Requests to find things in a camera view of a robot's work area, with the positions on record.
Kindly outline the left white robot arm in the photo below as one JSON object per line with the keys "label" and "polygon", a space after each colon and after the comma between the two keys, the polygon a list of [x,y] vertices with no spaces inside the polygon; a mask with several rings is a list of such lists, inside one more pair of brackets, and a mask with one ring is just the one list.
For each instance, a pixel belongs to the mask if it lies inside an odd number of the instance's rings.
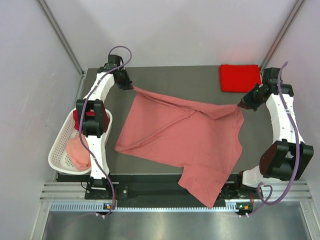
{"label": "left white robot arm", "polygon": [[123,58],[109,54],[107,63],[97,70],[96,79],[88,94],[76,101],[79,123],[79,139],[89,153],[91,173],[87,191],[97,192],[102,198],[115,199],[115,188],[109,177],[106,143],[109,138],[113,116],[104,102],[115,85],[122,91],[132,90],[133,85],[125,69]]}

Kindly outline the salmon pink t shirt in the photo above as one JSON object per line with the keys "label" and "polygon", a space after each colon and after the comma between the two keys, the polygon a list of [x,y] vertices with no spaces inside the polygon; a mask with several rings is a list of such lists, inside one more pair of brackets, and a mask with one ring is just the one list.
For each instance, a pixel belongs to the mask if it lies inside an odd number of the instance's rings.
{"label": "salmon pink t shirt", "polygon": [[212,208],[242,154],[241,109],[141,88],[135,93],[115,151],[182,168],[178,184]]}

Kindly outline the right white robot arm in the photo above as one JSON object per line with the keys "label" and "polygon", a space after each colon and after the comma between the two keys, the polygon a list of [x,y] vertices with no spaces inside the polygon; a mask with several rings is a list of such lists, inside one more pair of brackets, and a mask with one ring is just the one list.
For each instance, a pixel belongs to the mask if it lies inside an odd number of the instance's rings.
{"label": "right white robot arm", "polygon": [[298,130],[294,90],[283,82],[282,71],[282,68],[266,68],[262,83],[256,84],[238,104],[254,111],[265,104],[273,132],[273,143],[261,156],[258,166],[237,175],[233,192],[239,198],[255,192],[260,183],[287,181],[291,186],[301,178],[314,155],[313,146],[305,144]]}

